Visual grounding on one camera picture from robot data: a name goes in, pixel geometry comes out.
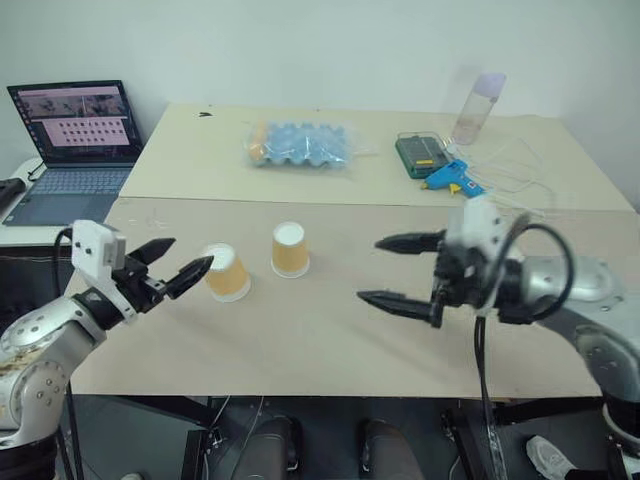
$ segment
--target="beige tabletop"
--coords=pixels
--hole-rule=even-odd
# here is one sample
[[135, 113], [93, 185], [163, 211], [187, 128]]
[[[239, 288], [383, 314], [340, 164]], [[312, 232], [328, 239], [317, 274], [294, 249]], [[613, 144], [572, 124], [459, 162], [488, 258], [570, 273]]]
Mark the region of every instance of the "beige tabletop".
[[[211, 116], [200, 117], [200, 112]], [[353, 132], [360, 153], [343, 170], [262, 168], [244, 144], [261, 121], [331, 123]], [[462, 195], [424, 192], [395, 151], [398, 133], [435, 131], [446, 138], [455, 117], [444, 114], [310, 109], [261, 109], [172, 104], [166, 110], [121, 196], [358, 205], [460, 205]], [[502, 164], [534, 185], [509, 198], [533, 208], [632, 211], [624, 197], [557, 119], [491, 117], [473, 147], [474, 164], [503, 149]], [[503, 178], [491, 180], [511, 188]]]
[[[73, 375], [74, 389], [476, 397], [471, 310], [446, 309], [437, 330], [388, 315], [355, 296], [361, 289], [388, 288], [426, 299], [433, 256], [393, 255], [372, 245], [392, 233], [441, 229], [447, 212], [419, 206], [119, 199], [107, 222], [127, 236], [129, 250], [154, 237], [178, 239], [154, 264], [157, 278], [169, 278], [205, 245], [223, 241], [237, 249], [253, 286], [242, 300], [223, 304], [201, 282], [134, 325], [117, 326]], [[296, 280], [276, 276], [269, 262], [272, 229], [284, 220], [299, 221], [309, 241], [311, 268]], [[640, 285], [634, 213], [560, 211], [548, 221], [577, 254], [605, 258], [632, 288]], [[551, 242], [535, 233], [519, 245], [526, 254], [556, 254]], [[80, 288], [76, 277], [69, 293]], [[580, 357], [542, 327], [491, 319], [487, 342], [492, 396], [598, 394]]]

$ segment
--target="upside-down paper cup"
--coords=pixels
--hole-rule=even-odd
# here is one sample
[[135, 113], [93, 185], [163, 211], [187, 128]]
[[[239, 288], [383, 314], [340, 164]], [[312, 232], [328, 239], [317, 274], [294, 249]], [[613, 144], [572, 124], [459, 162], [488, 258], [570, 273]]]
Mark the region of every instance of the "upside-down paper cup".
[[304, 228], [296, 222], [284, 222], [273, 230], [273, 271], [284, 278], [298, 278], [309, 270], [309, 251]]
[[206, 275], [213, 297], [220, 302], [235, 302], [251, 289], [251, 277], [231, 245], [216, 243], [204, 250], [213, 255], [211, 268]]

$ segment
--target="white shoe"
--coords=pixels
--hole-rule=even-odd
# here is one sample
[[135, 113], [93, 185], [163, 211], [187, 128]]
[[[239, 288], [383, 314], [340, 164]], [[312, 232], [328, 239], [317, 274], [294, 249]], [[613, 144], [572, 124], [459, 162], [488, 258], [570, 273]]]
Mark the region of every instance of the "white shoe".
[[538, 473], [548, 480], [564, 480], [569, 470], [576, 468], [554, 444], [539, 435], [527, 442], [527, 455]]

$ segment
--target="glue gun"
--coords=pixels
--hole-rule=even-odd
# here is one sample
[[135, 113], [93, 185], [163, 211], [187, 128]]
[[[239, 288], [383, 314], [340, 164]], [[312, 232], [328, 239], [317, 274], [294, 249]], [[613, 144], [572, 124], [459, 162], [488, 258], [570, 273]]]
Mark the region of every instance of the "glue gun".
[[466, 170], [467, 164], [456, 158], [429, 175], [424, 180], [422, 188], [438, 190], [448, 186], [452, 194], [462, 190], [468, 197], [477, 197], [484, 193], [484, 188], [467, 177]]

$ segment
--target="robotic arm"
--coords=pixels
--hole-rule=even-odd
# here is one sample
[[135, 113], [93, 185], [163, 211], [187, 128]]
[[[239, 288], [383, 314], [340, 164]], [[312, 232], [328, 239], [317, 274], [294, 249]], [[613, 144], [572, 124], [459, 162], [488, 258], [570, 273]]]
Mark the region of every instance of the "robotic arm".
[[152, 240], [125, 255], [124, 237], [107, 226], [79, 220], [70, 236], [72, 264], [89, 288], [28, 313], [0, 337], [2, 478], [53, 478], [52, 436], [73, 371], [106, 340], [108, 330], [134, 321], [165, 296], [178, 298], [213, 261], [194, 260], [165, 282], [149, 277], [148, 265], [166, 253], [172, 238]]
[[[511, 248], [518, 235], [531, 229], [551, 235], [564, 258], [524, 257]], [[437, 253], [431, 301], [388, 291], [358, 292], [360, 298], [435, 328], [442, 325], [445, 306], [467, 304], [481, 316], [497, 309], [504, 323], [536, 321], [553, 330], [576, 349], [600, 386], [604, 417], [616, 440], [633, 458], [640, 455], [640, 296], [625, 293], [605, 263], [573, 258], [555, 230], [528, 224], [526, 218], [507, 231], [484, 196], [452, 212], [446, 231], [394, 235], [376, 247]]]

